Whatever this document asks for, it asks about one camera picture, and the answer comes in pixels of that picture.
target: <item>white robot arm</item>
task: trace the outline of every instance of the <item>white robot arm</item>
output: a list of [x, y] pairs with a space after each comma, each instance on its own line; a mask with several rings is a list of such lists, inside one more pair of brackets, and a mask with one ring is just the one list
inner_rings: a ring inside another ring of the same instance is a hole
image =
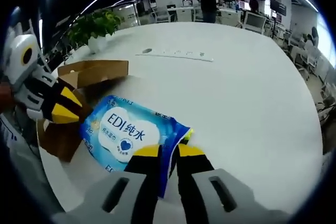
[[78, 121], [81, 103], [38, 64], [40, 54], [35, 35], [15, 36], [12, 29], [8, 30], [2, 68], [15, 100], [26, 106], [27, 114], [33, 120], [46, 118], [55, 123]]

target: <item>open cardboard box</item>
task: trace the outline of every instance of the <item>open cardboard box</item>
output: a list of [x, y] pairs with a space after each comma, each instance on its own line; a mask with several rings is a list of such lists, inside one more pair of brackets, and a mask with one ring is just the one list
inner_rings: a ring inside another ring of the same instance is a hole
[[59, 67], [57, 70], [58, 81], [68, 86], [82, 104], [79, 122], [54, 124], [39, 120], [36, 123], [36, 131], [39, 145], [43, 149], [62, 161], [70, 162], [81, 142], [79, 126], [93, 110], [78, 89], [127, 76], [128, 61], [81, 61]]

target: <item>blue wet wipes package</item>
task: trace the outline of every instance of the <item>blue wet wipes package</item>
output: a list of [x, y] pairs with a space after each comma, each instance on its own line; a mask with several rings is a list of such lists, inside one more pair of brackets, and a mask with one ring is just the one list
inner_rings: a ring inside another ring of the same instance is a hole
[[159, 196], [163, 197], [172, 153], [189, 130], [172, 117], [109, 95], [81, 124], [80, 136], [109, 172], [124, 170], [133, 153], [142, 147], [162, 144]]

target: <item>white table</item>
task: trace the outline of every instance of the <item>white table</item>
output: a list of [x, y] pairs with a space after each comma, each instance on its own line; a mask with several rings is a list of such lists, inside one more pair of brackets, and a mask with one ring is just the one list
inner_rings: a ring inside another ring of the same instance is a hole
[[[129, 60], [129, 74], [142, 79], [128, 78], [115, 94], [194, 128], [190, 144], [200, 147], [215, 168], [252, 188], [264, 207], [292, 214], [303, 204], [319, 180], [321, 130], [305, 82], [274, 41], [205, 23], [139, 26], [120, 30], [110, 40], [106, 51], [88, 56], [83, 47], [70, 61]], [[135, 56], [147, 48], [201, 51], [214, 61]], [[65, 211], [108, 175], [83, 143], [70, 164], [40, 152]], [[166, 214], [168, 223], [183, 218], [173, 182], [155, 213]]]

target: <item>window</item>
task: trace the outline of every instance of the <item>window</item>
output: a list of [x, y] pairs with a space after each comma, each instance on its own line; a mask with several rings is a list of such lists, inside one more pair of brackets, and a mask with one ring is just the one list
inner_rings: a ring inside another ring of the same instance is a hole
[[336, 53], [332, 36], [329, 33], [326, 22], [323, 16], [318, 13], [317, 17], [317, 32], [319, 34], [318, 48], [321, 53], [329, 60], [330, 64], [335, 68], [336, 66]]

